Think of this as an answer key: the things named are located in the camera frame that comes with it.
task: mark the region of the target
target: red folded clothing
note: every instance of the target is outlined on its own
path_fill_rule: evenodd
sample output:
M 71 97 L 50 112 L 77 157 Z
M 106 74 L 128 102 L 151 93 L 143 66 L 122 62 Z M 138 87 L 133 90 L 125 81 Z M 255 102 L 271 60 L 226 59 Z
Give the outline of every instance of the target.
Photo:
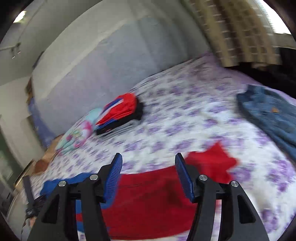
M 133 93 L 126 93 L 118 96 L 114 101 L 107 104 L 96 125 L 102 125 L 110 120 L 119 120 L 135 112 L 137 106 L 136 96 Z
M 226 170 L 236 164 L 219 143 L 204 153 L 194 152 L 188 157 L 187 164 L 224 183 L 229 179 Z M 112 239 L 141 240 L 168 237 L 189 230 L 195 209 L 196 204 L 185 197 L 172 166 L 139 174 L 122 174 L 113 205 L 102 212 Z M 77 215 L 77 220 L 82 220 L 81 214 Z

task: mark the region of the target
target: floral bed sheet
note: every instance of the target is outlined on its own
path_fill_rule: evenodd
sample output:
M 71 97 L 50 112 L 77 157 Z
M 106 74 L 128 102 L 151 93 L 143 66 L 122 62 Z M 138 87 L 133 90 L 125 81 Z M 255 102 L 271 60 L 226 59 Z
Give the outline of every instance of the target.
M 174 165 L 181 152 L 205 151 L 221 141 L 239 164 L 230 172 L 244 188 L 276 241 L 296 212 L 296 172 L 270 138 L 238 112 L 236 94 L 258 84 L 219 67 L 211 54 L 153 75 L 131 91 L 145 103 L 142 123 L 129 133 L 100 140 L 93 134 L 80 149 L 57 156 L 41 176 L 31 178 L 38 197 L 46 180 L 96 173 L 119 152 L 122 173 L 140 173 Z M 295 99 L 281 93 L 295 104 Z M 221 206 L 216 208 L 212 240 L 218 239 Z M 188 232 L 159 240 L 186 240 Z

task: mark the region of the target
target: gray folded clothing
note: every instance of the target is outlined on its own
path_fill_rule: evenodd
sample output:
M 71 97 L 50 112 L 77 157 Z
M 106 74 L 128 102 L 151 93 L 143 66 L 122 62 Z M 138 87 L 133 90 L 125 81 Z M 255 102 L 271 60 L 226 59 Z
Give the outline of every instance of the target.
M 104 134 L 98 135 L 99 138 L 108 140 L 114 136 L 119 136 L 127 131 L 132 130 L 134 127 L 138 126 L 141 122 L 139 120 L 130 120 L 128 123 L 123 124 L 122 126 L 116 127 L 110 131 L 107 131 Z

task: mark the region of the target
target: ribbed blue pad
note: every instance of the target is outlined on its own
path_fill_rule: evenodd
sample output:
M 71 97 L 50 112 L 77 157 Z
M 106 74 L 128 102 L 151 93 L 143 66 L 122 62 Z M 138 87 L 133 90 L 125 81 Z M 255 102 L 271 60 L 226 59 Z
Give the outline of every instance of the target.
M 181 154 L 178 153 L 175 157 L 175 167 L 176 167 L 179 179 L 181 181 L 185 196 L 189 198 L 189 200 L 192 202 L 194 199 L 193 182 L 186 170 L 184 159 L 179 155 Z
M 104 195 L 103 195 L 105 200 L 112 197 L 116 189 L 119 175 L 122 169 L 122 155 L 116 154 L 115 158 L 116 159 L 114 160 L 113 166 L 111 167 L 109 174 L 107 176 L 107 179 L 105 181 Z

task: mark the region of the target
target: checkered curtain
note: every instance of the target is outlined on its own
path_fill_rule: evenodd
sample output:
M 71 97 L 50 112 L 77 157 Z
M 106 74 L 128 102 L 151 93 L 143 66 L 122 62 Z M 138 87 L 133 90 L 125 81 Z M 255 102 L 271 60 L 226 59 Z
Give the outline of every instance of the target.
M 182 0 L 224 67 L 280 64 L 271 25 L 255 0 Z

